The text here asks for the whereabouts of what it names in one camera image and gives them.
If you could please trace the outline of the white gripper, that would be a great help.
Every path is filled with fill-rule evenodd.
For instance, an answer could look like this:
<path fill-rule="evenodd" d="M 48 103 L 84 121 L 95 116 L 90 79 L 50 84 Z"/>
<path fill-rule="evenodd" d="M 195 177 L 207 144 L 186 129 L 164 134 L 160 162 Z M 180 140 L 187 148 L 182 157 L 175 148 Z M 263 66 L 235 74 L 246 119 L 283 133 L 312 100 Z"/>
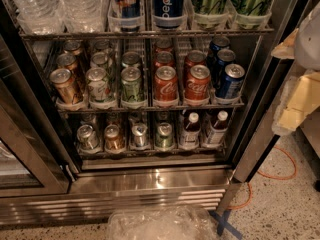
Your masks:
<path fill-rule="evenodd" d="M 283 88 L 272 131 L 286 136 L 320 107 L 320 2 L 301 22 L 299 30 L 296 28 L 271 51 L 271 56 L 295 58 L 299 65 L 311 69 L 300 77 L 290 77 Z"/>

